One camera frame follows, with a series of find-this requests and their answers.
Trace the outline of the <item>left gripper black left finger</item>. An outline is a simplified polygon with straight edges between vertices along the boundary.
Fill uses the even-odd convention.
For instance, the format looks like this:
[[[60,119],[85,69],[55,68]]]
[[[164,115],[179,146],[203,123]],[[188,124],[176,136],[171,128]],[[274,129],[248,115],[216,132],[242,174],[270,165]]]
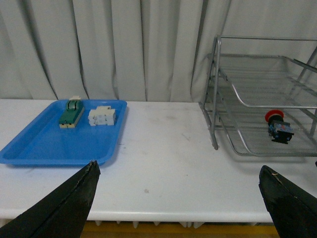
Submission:
[[[91,210],[100,168],[91,161],[34,206],[1,227],[2,238],[78,238]]]

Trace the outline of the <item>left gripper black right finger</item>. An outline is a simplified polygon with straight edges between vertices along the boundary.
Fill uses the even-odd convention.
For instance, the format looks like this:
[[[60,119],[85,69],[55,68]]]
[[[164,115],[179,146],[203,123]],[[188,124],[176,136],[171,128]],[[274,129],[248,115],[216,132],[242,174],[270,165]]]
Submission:
[[[317,199],[264,165],[259,173],[259,189],[281,238],[317,236]]]

